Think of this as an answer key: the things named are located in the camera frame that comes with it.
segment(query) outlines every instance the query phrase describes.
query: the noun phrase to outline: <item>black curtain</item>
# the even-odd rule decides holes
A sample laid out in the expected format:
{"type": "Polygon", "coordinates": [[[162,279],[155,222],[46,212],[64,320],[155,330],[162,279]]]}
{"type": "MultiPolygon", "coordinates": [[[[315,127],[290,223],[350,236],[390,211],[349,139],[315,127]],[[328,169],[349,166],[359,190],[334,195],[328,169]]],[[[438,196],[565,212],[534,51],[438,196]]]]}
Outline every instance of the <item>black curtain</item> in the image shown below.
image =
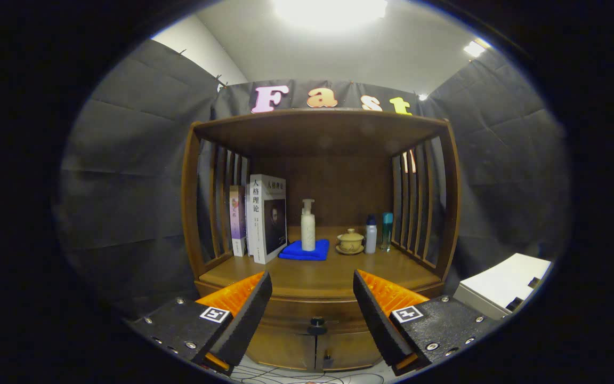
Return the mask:
{"type": "Polygon", "coordinates": [[[180,209],[188,127],[217,81],[148,39],[110,71],[68,139],[55,207],[68,260],[127,318],[195,298],[180,209]]]}
{"type": "Polygon", "coordinates": [[[461,166],[459,237],[445,293],[517,252],[562,255],[572,221],[565,129],[521,72],[489,49],[419,105],[424,116],[450,120],[461,166]]]}

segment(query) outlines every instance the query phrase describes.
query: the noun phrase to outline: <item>white wall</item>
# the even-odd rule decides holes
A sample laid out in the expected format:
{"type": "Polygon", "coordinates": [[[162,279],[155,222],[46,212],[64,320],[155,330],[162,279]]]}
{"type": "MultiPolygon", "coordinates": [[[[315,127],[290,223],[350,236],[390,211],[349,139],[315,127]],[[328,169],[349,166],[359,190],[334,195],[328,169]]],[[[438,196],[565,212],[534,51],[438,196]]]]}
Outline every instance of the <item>white wall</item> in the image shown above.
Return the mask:
{"type": "Polygon", "coordinates": [[[246,76],[241,73],[229,54],[195,15],[181,19],[152,39],[177,52],[185,49],[183,56],[198,64],[210,75],[221,75],[222,83],[227,81],[229,85],[248,83],[246,76]]]}

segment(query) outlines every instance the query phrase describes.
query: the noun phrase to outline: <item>bottle cap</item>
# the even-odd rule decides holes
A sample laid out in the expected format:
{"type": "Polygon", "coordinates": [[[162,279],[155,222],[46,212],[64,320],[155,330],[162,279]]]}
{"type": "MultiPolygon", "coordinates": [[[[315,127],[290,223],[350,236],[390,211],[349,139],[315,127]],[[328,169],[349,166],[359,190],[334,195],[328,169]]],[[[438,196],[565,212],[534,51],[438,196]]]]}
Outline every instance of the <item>bottle cap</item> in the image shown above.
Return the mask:
{"type": "Polygon", "coordinates": [[[302,214],[311,214],[314,199],[302,199],[302,202],[305,204],[305,207],[302,208],[302,214]]]}

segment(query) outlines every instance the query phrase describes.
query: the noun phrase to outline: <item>book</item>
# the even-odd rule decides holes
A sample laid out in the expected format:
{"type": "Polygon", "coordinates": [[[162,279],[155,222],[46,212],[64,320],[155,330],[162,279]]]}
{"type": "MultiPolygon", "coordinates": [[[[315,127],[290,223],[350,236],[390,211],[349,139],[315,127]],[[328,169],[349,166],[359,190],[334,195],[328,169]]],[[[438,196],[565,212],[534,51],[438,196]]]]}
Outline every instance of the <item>book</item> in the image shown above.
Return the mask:
{"type": "Polygon", "coordinates": [[[254,246],[254,241],[253,241],[253,236],[251,236],[251,223],[253,222],[253,219],[251,217],[251,209],[253,209],[253,204],[251,203],[251,185],[247,184],[246,185],[246,241],[248,243],[248,256],[253,256],[255,255],[255,246],[254,246]]]}
{"type": "Polygon", "coordinates": [[[246,254],[246,210],[244,208],[245,187],[229,186],[229,223],[231,224],[231,246],[234,256],[246,254]]]}
{"type": "Polygon", "coordinates": [[[286,180],[269,175],[251,175],[249,236],[254,262],[266,264],[288,244],[286,180]]]}

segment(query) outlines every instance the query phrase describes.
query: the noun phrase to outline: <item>blue towel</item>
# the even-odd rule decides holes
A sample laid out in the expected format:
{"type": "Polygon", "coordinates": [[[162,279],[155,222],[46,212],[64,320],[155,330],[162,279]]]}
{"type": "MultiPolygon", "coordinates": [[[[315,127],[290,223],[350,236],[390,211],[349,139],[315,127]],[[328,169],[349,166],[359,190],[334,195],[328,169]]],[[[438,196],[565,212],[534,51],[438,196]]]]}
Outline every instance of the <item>blue towel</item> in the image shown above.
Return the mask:
{"type": "Polygon", "coordinates": [[[283,248],[283,251],[281,251],[278,257],[290,260],[326,260],[329,245],[328,240],[322,238],[321,240],[317,240],[314,245],[314,251],[303,251],[302,241],[296,241],[283,248]]]}

